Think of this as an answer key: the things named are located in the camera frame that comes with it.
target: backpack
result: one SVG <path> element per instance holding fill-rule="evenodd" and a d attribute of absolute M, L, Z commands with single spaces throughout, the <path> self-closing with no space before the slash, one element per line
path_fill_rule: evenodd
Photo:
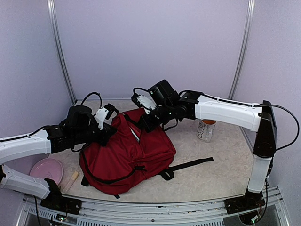
<path fill-rule="evenodd" d="M 118 113 L 111 123 L 117 132 L 107 145 L 92 143 L 80 152 L 82 185 L 90 184 L 106 194 L 118 195 L 155 175 L 171 180 L 175 170 L 213 161 L 198 159 L 169 168 L 176 150 L 161 127 L 149 133 L 139 128 L 138 121 L 144 112 L 139 108 Z"/>

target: white mug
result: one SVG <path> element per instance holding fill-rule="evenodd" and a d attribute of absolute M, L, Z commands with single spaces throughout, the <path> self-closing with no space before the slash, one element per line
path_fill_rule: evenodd
<path fill-rule="evenodd" d="M 198 124 L 197 137 L 205 141 L 206 143 L 209 143 L 211 141 L 215 125 L 216 121 L 206 119 L 200 120 Z"/>

